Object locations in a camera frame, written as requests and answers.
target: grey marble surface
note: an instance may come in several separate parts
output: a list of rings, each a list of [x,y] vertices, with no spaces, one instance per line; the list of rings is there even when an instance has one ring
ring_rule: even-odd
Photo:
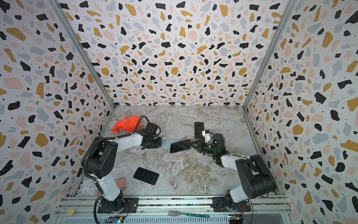
[[[132,115],[147,116],[161,128],[163,139],[195,140],[194,122],[201,121],[205,130],[224,135],[227,151],[245,156],[256,154],[241,108],[118,106],[106,137],[128,133],[110,130],[117,121]],[[133,178],[138,167],[159,173],[154,186]],[[117,153],[113,174],[115,178],[126,178],[125,195],[222,195],[240,182],[237,171],[219,167],[212,157],[193,148],[171,154],[168,149],[133,147]],[[94,183],[84,178],[77,195],[93,195],[96,191]]]

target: orange toy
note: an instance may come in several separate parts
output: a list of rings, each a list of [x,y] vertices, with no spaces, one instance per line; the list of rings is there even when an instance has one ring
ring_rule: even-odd
[[[118,129],[122,128],[122,131],[128,130],[129,132],[133,132],[135,129],[135,126],[137,125],[138,121],[139,121],[138,116],[131,116],[129,117],[125,117],[123,120],[118,121],[113,129],[111,130],[111,132],[115,132],[115,133],[119,133]]]

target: terrazzo wallpaper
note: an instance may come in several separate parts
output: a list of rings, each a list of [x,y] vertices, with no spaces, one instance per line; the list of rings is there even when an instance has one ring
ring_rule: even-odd
[[[116,105],[240,105],[284,0],[60,0]]]
[[[0,7],[0,223],[50,223],[110,107],[46,1]]]
[[[297,223],[358,223],[357,10],[297,1],[247,108]]]

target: phone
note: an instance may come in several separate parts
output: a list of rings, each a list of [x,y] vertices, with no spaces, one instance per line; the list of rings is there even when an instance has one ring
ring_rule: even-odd
[[[204,130],[204,123],[203,122],[195,122],[194,123],[194,137],[196,139],[203,138],[202,131]]]
[[[159,173],[155,173],[142,167],[138,167],[133,177],[134,179],[149,183],[151,185],[155,185],[159,177]]]
[[[191,148],[190,139],[176,142],[170,145],[170,153],[181,152]]]

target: fork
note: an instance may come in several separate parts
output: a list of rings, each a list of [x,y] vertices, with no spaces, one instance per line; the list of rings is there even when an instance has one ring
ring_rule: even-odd
[[[183,215],[183,216],[191,216],[191,217],[209,218],[209,215],[201,215],[201,214],[193,214],[193,213],[182,213],[182,212],[179,212],[179,211],[172,211],[172,210],[168,211],[168,215],[173,216],[173,217],[178,217],[178,216]]]

